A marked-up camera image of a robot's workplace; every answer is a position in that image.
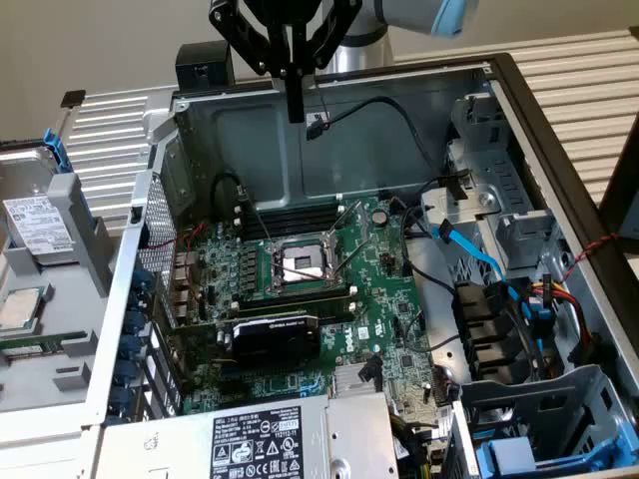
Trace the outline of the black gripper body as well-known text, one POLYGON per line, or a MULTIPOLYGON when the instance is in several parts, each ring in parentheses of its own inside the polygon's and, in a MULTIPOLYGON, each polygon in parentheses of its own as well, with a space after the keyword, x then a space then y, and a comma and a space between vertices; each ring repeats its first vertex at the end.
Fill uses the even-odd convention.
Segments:
POLYGON ((245 0, 256 19, 266 27, 306 25, 316 14, 320 0, 245 0))

